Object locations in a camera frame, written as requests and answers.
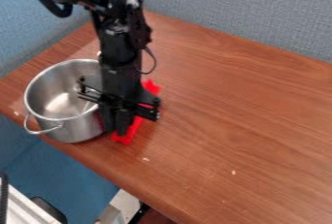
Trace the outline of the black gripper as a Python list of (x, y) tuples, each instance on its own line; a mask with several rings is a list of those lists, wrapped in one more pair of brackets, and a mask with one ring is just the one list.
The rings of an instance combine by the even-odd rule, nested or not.
[(116, 127), (119, 136), (127, 134), (136, 116), (156, 121), (159, 118), (160, 99), (143, 88), (137, 60), (127, 64), (107, 66), (97, 64), (97, 71), (80, 75), (79, 97), (99, 107), (103, 130), (112, 133)]

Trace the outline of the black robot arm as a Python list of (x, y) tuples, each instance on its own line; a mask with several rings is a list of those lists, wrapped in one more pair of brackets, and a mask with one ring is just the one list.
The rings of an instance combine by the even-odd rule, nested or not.
[(103, 129), (124, 136), (139, 116), (159, 118), (160, 99), (141, 83), (143, 55), (149, 54), (151, 28), (145, 23), (144, 0), (38, 0), (57, 17), (68, 17), (75, 5), (89, 12), (100, 41), (96, 76), (79, 78), (79, 97), (99, 105)]

